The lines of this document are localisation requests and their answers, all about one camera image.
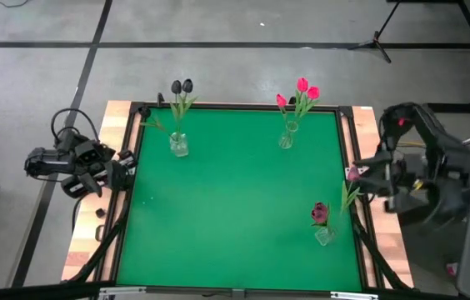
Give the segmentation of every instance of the flower vase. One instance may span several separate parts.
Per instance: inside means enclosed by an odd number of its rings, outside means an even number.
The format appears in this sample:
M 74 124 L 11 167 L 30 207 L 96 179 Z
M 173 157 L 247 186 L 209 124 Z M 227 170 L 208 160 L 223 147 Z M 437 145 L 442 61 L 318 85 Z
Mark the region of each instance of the flower vase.
M 315 238 L 321 245 L 326 246 L 335 238 L 335 231 L 329 226 L 322 226 L 315 232 Z
M 178 158 L 188 155 L 188 143 L 185 133 L 175 132 L 170 135 L 170 150 Z
M 294 133 L 298 130 L 298 122 L 289 121 L 285 124 L 285 131 L 279 138 L 279 147 L 289 149 L 293 146 Z

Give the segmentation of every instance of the concrete floor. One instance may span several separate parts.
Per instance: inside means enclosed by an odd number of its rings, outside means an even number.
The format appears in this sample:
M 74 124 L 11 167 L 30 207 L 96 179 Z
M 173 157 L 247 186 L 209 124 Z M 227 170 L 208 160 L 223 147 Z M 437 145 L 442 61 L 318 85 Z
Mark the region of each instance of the concrete floor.
M 91 42 L 103 4 L 31 0 L 19 8 L 0 6 L 0 41 Z M 370 38 L 391 8 L 383 0 L 115 0 L 102 41 L 355 43 Z M 457 5 L 403 4 L 381 40 L 470 43 L 470 30 Z M 41 187 L 24 176 L 23 161 L 31 149 L 52 145 L 50 117 L 73 100 L 87 53 L 0 48 L 0 288 L 8 284 Z M 169 93 L 173 79 L 187 77 L 201 99 L 211 102 L 274 103 L 276 93 L 291 93 L 300 76 L 321 88 L 325 103 L 372 106 L 377 115 L 407 101 L 470 101 L 470 51 L 388 54 L 392 64 L 368 50 L 104 48 L 97 51 L 80 108 L 99 127 L 107 100 L 153 100 L 157 92 Z M 470 136 L 470 115 L 439 118 L 450 133 Z M 89 130 L 81 118 L 77 126 Z M 73 200 L 56 191 L 27 285 L 58 283 L 72 209 Z M 416 286 L 455 293 L 441 271 L 455 252 L 452 241 L 422 237 L 410 227 L 404 239 Z M 440 245 L 426 251 L 425 243 Z

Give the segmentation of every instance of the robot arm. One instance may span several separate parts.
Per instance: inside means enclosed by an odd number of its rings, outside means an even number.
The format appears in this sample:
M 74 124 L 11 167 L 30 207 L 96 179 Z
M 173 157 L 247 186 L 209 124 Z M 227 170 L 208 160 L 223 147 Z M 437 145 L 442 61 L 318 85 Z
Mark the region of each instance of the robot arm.
M 387 108 L 379 120 L 380 143 L 374 157 L 354 162 L 369 167 L 356 182 L 362 193 L 387 197 L 388 213 L 403 213 L 414 200 L 413 189 L 426 189 L 428 218 L 446 223 L 464 215 L 461 193 L 470 181 L 470 149 L 449 135 L 426 107 L 407 102 Z M 415 127 L 426 145 L 425 158 L 405 155 L 394 161 L 400 138 Z
M 33 149 L 27 156 L 24 170 L 36 179 L 53 173 L 71 175 L 61 181 L 61 188 L 69 197 L 80 198 L 88 193 L 100 197 L 104 186 L 126 188 L 137 166 L 130 151 L 120 152 L 117 161 L 113 160 L 114 154 L 110 147 L 65 129 L 58 136 L 54 149 Z

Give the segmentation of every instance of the green mat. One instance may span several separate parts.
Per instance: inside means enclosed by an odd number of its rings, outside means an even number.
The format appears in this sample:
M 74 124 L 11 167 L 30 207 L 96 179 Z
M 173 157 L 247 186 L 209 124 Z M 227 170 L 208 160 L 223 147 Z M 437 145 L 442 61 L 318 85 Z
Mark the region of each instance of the green mat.
M 173 128 L 170 109 L 152 113 Z M 288 150 L 279 112 L 189 110 L 182 128 L 183 158 L 145 130 L 117 284 L 361 290 L 334 114 L 306 115 Z M 332 207 L 326 247 L 315 202 Z

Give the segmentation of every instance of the red tulip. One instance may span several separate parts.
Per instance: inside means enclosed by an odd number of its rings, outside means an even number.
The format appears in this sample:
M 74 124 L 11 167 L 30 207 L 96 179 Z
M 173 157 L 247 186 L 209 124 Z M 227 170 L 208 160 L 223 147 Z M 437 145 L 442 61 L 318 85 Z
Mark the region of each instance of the red tulip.
M 280 107 L 280 108 L 283 108 L 285 107 L 285 105 L 287 105 L 287 100 L 285 99 L 284 96 L 282 96 L 281 94 L 278 94 L 276 96 L 276 102 L 277 102 L 277 105 Z
M 318 87 L 310 87 L 309 91 L 307 91 L 307 96 L 311 100 L 317 99 L 320 96 L 320 90 Z
M 352 182 L 352 181 L 358 180 L 360 177 L 361 177 L 361 174 L 359 174 L 358 167 L 350 167 L 350 171 L 348 172 L 346 179 Z
M 309 82 L 306 78 L 301 77 L 300 79 L 298 79 L 298 91 L 302 93 L 307 91 L 308 85 L 309 85 Z

